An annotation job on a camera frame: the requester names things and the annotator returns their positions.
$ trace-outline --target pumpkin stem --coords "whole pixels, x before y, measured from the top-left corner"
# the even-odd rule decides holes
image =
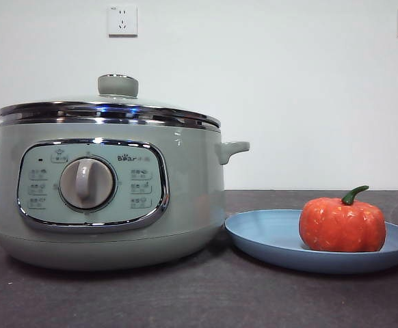
[[[349,193],[347,193],[345,195],[344,198],[342,198],[342,203],[344,203],[344,205],[352,205],[352,203],[354,203],[354,198],[355,196],[361,192],[361,191],[365,191],[369,188],[369,186],[360,186],[357,188],[352,189]]]

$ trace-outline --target blue plate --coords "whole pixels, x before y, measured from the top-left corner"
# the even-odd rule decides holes
[[[398,225],[386,223],[380,251],[312,251],[299,233],[301,210],[254,210],[225,221],[234,244],[247,254],[281,267],[317,273],[367,273],[398,264]]]

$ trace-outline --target orange pumpkin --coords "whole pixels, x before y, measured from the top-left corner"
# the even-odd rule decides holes
[[[354,201],[361,186],[344,198],[317,198],[309,201],[300,217],[300,236],[316,251],[379,251],[386,238],[381,210]]]

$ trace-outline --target table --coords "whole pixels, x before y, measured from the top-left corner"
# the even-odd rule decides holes
[[[302,208],[342,191],[226,191],[226,214]],[[398,191],[365,191],[398,225]],[[223,230],[202,251],[109,272],[34,267],[0,248],[4,327],[398,327],[398,266],[364,275],[304,273],[236,249]]]

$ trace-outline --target outlet faceplate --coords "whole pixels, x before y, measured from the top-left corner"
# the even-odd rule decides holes
[[[137,36],[137,6],[111,5],[108,8],[109,36]]]

